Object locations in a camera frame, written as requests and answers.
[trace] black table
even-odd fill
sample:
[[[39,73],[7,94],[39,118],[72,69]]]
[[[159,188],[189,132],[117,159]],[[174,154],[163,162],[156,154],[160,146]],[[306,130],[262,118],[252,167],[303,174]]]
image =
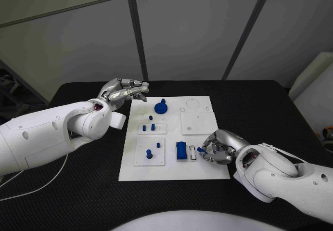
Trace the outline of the black table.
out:
[[[50,106],[95,98],[104,82],[62,85]],[[147,96],[210,96],[219,128],[252,144],[268,143],[314,164],[333,167],[306,120],[274,81],[151,81]],[[117,110],[127,117],[130,102]],[[261,202],[231,180],[118,182],[127,133],[105,136],[69,154],[52,184],[35,194],[0,202],[0,229],[110,230],[127,221],[169,210],[235,214],[291,230],[320,221],[284,200]],[[0,189],[1,198],[38,189],[53,177],[65,158],[27,170]],[[229,165],[231,174],[235,166]]]

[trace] white cable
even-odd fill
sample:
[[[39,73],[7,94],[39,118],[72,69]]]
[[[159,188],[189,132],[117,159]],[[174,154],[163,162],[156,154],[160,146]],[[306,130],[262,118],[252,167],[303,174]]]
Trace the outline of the white cable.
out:
[[[6,200],[13,199],[13,198],[17,198],[17,197],[20,197],[20,196],[29,195],[29,194],[38,192],[40,189],[43,189],[43,188],[50,184],[50,182],[55,180],[55,178],[58,177],[58,175],[59,175],[59,173],[61,173],[61,171],[62,171],[62,169],[63,169],[66,160],[68,160],[68,154],[66,154],[66,159],[65,159],[65,161],[63,161],[61,170],[58,171],[58,174],[55,175],[55,177],[52,178],[52,180],[48,182],[48,184],[46,184],[45,186],[42,186],[38,190],[35,190],[35,191],[32,191],[32,192],[27,192],[27,193],[22,194],[22,195],[12,196],[12,197],[7,197],[7,198],[4,198],[4,199],[0,199],[0,201],[6,201]]]
[[[307,163],[307,161],[304,161],[301,158],[298,158],[296,155],[290,154],[288,152],[285,152],[284,150],[275,148],[272,145],[268,145],[267,143],[258,144],[261,147],[268,148],[268,149],[274,149],[278,150],[281,153],[284,153],[285,155],[288,155],[290,157],[293,157],[294,159],[303,161],[304,163]]]
[[[25,170],[22,170],[1,185],[0,185],[0,187],[7,183],[7,182],[10,182],[13,179],[14,179],[14,177],[23,172]]]

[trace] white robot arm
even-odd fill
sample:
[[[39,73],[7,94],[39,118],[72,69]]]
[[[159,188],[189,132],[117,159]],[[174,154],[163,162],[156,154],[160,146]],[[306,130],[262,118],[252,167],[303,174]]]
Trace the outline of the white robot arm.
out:
[[[0,176],[52,162],[99,139],[108,127],[121,129],[125,116],[114,110],[125,100],[147,101],[141,94],[147,92],[149,83],[114,79],[97,99],[12,119],[0,126]]]
[[[278,197],[304,214],[333,224],[333,168],[307,163],[265,143],[245,145],[247,141],[225,130],[209,136],[205,150],[210,142],[218,147],[213,147],[216,153],[200,152],[200,155],[218,164],[223,162],[215,160],[215,155],[218,160],[236,157],[234,177],[261,201],[270,203]],[[281,154],[303,163],[293,164]]]

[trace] blue knob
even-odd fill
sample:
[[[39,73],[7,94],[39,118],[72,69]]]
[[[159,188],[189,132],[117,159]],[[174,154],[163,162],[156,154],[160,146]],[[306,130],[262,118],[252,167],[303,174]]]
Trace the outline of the blue knob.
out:
[[[164,114],[167,112],[167,105],[166,105],[166,100],[164,99],[161,99],[161,102],[156,104],[154,112],[157,114]]]
[[[151,150],[147,150],[147,158],[151,159],[153,158],[153,154],[151,154]]]

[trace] textured black fabric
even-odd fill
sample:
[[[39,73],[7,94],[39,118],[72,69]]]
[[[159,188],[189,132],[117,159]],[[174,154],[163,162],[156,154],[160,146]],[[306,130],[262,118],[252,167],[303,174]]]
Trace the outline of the textured black fabric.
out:
[[[50,106],[97,97],[104,84],[65,84]],[[309,162],[333,167],[333,158],[277,82],[150,82],[149,97],[203,95],[210,96],[219,128],[252,144],[272,144]],[[130,115],[130,102],[117,112]],[[287,230],[320,222],[281,199],[261,202],[235,179],[118,182],[125,133],[127,122],[123,130],[111,128],[69,154],[56,180],[42,191],[0,202],[1,230],[110,230],[144,215],[183,209],[235,214]],[[63,159],[23,172],[0,189],[1,198],[39,188]]]

